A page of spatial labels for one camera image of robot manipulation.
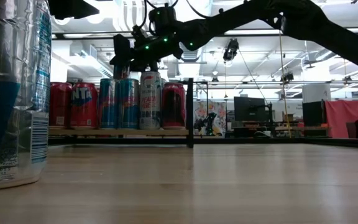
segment table surface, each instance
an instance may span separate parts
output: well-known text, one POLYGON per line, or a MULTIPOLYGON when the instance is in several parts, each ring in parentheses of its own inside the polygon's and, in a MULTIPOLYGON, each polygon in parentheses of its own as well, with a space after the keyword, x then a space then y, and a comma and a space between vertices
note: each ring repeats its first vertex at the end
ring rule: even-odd
POLYGON ((40 181, 0 190, 0 223, 358 224, 358 149, 53 147, 40 181))

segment red soda can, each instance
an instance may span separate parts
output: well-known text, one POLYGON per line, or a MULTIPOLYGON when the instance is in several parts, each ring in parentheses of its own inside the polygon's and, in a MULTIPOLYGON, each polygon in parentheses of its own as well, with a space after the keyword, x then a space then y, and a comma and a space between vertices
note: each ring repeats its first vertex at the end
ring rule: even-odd
POLYGON ((98 92, 93 83, 78 82, 73 86, 70 126, 94 129, 98 126, 98 92))
POLYGON ((180 83, 166 83, 162 89, 162 128, 183 129, 186 121, 185 89, 180 83))
POLYGON ((65 129, 70 125, 72 87, 69 83, 50 84, 49 128, 65 129))

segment black metal frame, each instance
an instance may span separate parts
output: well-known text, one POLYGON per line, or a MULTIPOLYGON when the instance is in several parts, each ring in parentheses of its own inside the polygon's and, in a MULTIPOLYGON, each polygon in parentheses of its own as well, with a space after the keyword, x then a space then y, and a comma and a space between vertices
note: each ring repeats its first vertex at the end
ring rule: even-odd
POLYGON ((193 79, 189 78, 186 92, 186 129, 189 131, 187 135, 187 146, 194 146, 194 118, 193 118, 193 79))
MULTIPOLYGON (((49 139, 49 145, 71 145, 71 144, 177 144, 183 145, 183 139, 95 139, 95 138, 64 138, 49 139)), ((358 148, 358 139, 329 139, 329 138, 272 138, 272 139, 246 139, 246 138, 202 138, 188 139, 186 142, 189 148, 193 148, 194 144, 317 144, 324 146, 341 146, 358 148)))

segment robotic arm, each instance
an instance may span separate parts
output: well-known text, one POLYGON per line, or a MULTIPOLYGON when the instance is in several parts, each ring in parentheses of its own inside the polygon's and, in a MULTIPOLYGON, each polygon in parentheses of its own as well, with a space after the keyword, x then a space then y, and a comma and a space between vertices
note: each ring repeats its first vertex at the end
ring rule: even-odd
POLYGON ((310 40, 358 65, 358 35, 331 22, 319 6, 310 0, 250 0, 205 19, 176 20, 173 7, 165 5, 149 14, 154 21, 154 36, 148 37, 135 26, 135 47, 122 35, 114 37, 116 56, 112 65, 129 62, 145 67, 173 54, 180 58, 181 42, 188 50, 197 50, 217 35, 260 19, 284 35, 310 40))

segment wooden shelf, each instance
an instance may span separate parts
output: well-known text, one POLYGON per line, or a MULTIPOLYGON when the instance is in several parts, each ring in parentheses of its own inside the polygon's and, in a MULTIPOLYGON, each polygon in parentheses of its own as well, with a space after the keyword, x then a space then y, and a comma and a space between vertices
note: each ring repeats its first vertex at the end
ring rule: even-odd
POLYGON ((70 130, 70 129, 49 129, 50 136, 58 135, 147 135, 147 136, 186 136, 188 135, 188 130, 135 130, 135 129, 109 129, 109 130, 99 130, 99 129, 90 129, 90 130, 70 130))

